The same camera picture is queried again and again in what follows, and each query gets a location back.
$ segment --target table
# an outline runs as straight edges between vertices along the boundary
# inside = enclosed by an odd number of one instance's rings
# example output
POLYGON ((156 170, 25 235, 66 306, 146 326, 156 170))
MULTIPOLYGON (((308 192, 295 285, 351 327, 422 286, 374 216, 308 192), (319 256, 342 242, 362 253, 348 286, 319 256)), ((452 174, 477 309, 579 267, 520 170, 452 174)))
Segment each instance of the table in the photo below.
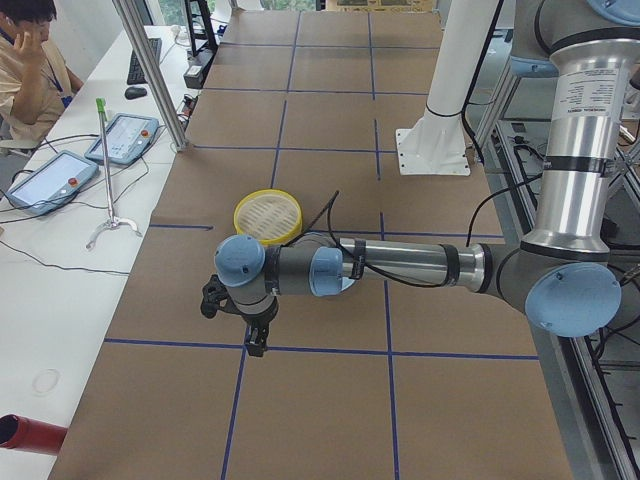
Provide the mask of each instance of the table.
MULTIPOLYGON (((187 89, 182 79, 187 69, 186 51, 174 43, 168 27, 147 27, 147 33, 149 37, 162 38, 161 71, 177 108, 184 94, 198 93, 187 89)), ((122 32, 49 133, 49 140, 99 133, 96 97, 107 100, 110 114, 147 115, 163 123, 151 93, 132 101, 124 98, 130 52, 131 44, 122 32)), ((54 146, 83 154, 91 140, 59 142, 54 146)), ((112 167, 114 197, 148 169, 116 203, 116 212, 134 219, 143 234, 173 163, 175 149, 171 142, 165 131, 145 155, 146 165, 138 161, 121 173, 112 167)), ((37 168, 52 155, 45 146, 33 155, 26 168, 37 168)), ((104 182, 76 200, 105 206, 104 182)), ((8 208, 10 205, 3 199, 0 209, 8 208)), ((26 217, 23 213, 2 212, 0 222, 26 217)), ((103 233, 91 252, 84 247, 93 229, 107 218, 106 210, 70 204, 41 219, 3 225, 5 233, 0 240, 46 263, 128 272, 142 242, 129 228, 103 233)), ((127 277, 45 268, 3 245, 0 271, 0 412, 67 426, 127 277)), ((46 478, 54 461, 55 457, 46 455, 2 450, 0 478, 46 478)))
MULTIPOLYGON (((259 188, 307 221, 339 189, 341 236, 464 242, 482 167, 401 177, 395 151, 440 42, 432 14, 234 12, 51 480, 571 478, 528 324, 498 299, 283 296, 261 359, 242 320, 199 311, 259 188)), ((474 235, 502 241, 490 205, 474 235)))

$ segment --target computer mouse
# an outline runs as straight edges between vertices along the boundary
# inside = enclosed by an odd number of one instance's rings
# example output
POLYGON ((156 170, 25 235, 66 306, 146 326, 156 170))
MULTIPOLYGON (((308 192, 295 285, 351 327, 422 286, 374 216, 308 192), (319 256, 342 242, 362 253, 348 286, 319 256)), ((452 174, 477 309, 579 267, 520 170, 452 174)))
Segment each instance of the computer mouse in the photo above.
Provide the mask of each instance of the computer mouse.
POLYGON ((144 87, 129 87, 124 91, 124 98, 127 100, 133 100, 134 98, 144 97, 147 94, 147 89, 144 87))

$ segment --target red object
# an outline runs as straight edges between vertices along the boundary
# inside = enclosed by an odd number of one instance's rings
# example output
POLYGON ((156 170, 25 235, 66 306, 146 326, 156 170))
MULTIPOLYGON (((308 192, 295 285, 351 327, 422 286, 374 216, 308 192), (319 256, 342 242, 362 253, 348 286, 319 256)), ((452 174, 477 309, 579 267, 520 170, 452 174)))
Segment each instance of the red object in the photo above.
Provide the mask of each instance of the red object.
POLYGON ((18 415, 0 418, 0 447, 57 455, 67 429, 18 415))

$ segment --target yellow round container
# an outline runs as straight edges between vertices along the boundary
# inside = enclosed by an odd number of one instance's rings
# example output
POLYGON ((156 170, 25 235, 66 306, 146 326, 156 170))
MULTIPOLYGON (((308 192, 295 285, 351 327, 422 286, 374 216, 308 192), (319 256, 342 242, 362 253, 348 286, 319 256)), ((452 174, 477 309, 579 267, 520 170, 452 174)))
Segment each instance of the yellow round container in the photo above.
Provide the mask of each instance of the yellow round container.
POLYGON ((302 209, 287 192, 259 190, 244 197, 233 212, 240 235, 251 235, 262 245, 287 243, 302 231, 302 209))

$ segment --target lanyard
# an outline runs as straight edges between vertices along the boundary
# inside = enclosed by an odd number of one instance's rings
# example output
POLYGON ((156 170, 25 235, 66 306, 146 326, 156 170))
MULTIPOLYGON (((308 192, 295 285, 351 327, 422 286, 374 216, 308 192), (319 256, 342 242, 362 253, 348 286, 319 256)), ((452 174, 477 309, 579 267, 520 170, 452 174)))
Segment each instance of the lanyard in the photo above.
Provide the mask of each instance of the lanyard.
MULTIPOLYGON (((13 38, 11 38, 9 36, 9 34, 7 32, 5 32, 2 28, 0 28, 0 36, 2 36, 11 45, 14 45, 15 42, 14 42, 13 38)), ((60 81, 58 80, 58 77, 56 76, 56 72, 53 69, 53 65, 51 65, 51 62, 49 61, 48 57, 47 57, 47 63, 49 64, 49 68, 51 69, 51 74, 53 75, 53 78, 51 78, 46 73, 44 74, 44 76, 47 77, 47 80, 49 80, 51 82, 51 84, 56 88, 56 90, 58 90, 58 92, 61 94, 61 98, 62 98, 62 92, 64 91, 64 89, 62 88, 62 85, 60 84, 60 81)), ((69 98, 70 97, 62 98, 62 103, 64 104, 65 108, 67 107, 68 103, 70 102, 70 100, 68 100, 69 98)))

